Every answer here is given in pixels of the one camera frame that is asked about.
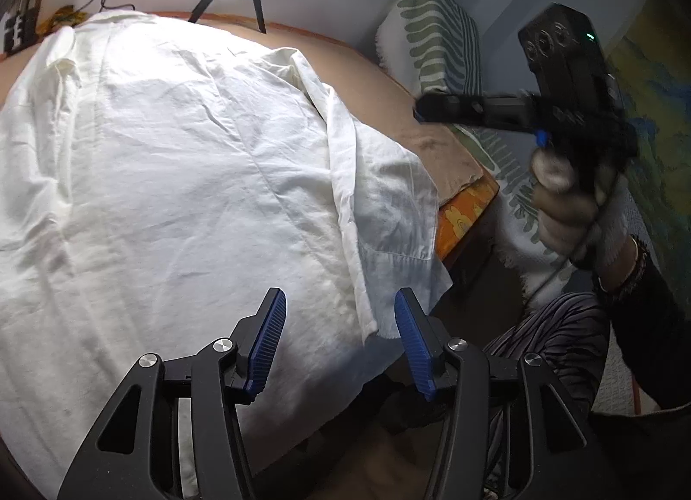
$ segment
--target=yellow flower pattern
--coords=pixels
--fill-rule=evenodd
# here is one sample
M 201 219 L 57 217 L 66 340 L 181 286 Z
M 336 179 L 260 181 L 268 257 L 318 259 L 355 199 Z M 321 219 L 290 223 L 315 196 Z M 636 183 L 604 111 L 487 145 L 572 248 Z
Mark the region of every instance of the yellow flower pattern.
M 437 255 L 444 260 L 469 231 L 499 192 L 499 185 L 485 171 L 439 210 Z
M 464 215 L 455 206 L 451 206 L 444 212 L 451 225 L 453 225 L 453 233 L 460 240 L 463 235 L 472 227 L 472 219 Z

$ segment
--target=hand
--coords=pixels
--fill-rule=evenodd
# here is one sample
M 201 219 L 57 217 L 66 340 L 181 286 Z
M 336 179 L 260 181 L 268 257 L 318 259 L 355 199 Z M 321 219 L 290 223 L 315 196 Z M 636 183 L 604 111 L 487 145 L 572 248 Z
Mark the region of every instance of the hand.
M 540 241 L 547 248 L 562 256 L 571 256 L 575 261 L 583 258 L 587 246 L 595 244 L 594 268 L 603 288 L 612 289 L 623 283 L 633 269 L 637 255 L 624 215 L 626 179 L 613 168 L 600 165 L 593 197 L 574 188 L 578 182 L 576 171 L 567 158 L 553 151 L 536 150 L 531 168 L 539 182 L 533 204 L 539 210 Z M 606 208 L 600 211 L 611 190 Z M 598 217 L 597 223 L 592 225 L 584 241 L 595 217 Z

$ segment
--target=bed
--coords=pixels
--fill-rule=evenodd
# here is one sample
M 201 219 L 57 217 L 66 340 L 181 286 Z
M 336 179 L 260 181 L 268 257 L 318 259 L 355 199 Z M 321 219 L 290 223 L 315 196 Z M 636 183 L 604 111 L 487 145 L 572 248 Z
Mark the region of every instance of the bed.
M 421 164 L 457 149 L 446 130 L 416 135 L 409 95 L 371 64 L 336 95 L 300 52 L 233 33 L 104 14 L 45 41 L 4 104 L 0 435 L 46 498 L 140 355 L 194 354 L 266 288 L 284 289 L 289 312 L 267 390 L 240 413 L 254 470 L 398 357 L 398 287 L 429 311 L 450 286 Z M 264 43 L 295 45 L 287 33 Z M 32 54 L 6 61 L 2 80 Z M 329 57 L 322 79 L 336 83 L 348 64 Z M 434 182 L 484 182 L 460 164 Z M 189 444 L 182 464 L 191 483 Z

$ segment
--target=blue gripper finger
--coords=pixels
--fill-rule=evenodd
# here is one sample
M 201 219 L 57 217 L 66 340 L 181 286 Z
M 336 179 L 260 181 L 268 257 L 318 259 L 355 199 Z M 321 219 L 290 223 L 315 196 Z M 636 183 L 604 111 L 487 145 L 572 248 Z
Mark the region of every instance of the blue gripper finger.
M 425 399 L 434 400 L 437 395 L 434 376 L 440 371 L 440 365 L 443 366 L 443 352 L 410 287 L 396 293 L 394 315 L 415 386 Z
M 274 361 L 276 348 L 279 345 L 285 324 L 285 293 L 281 290 L 275 290 L 274 295 L 271 293 L 270 290 L 265 298 L 265 301 L 272 298 L 269 311 L 247 358 L 247 381 L 244 383 L 244 390 L 253 396 L 261 393 L 266 386 L 269 370 Z

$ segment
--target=white cloth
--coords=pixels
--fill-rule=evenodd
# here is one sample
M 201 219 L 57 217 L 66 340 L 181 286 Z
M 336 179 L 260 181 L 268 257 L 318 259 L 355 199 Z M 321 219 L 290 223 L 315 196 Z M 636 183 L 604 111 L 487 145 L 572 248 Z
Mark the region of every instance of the white cloth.
M 419 159 L 293 49 L 124 11 L 63 28 L 0 112 L 0 162 L 0 433 L 49 499 L 140 355 L 195 354 L 281 287 L 239 413 L 259 470 L 400 354 L 396 290 L 429 311 L 450 286 Z

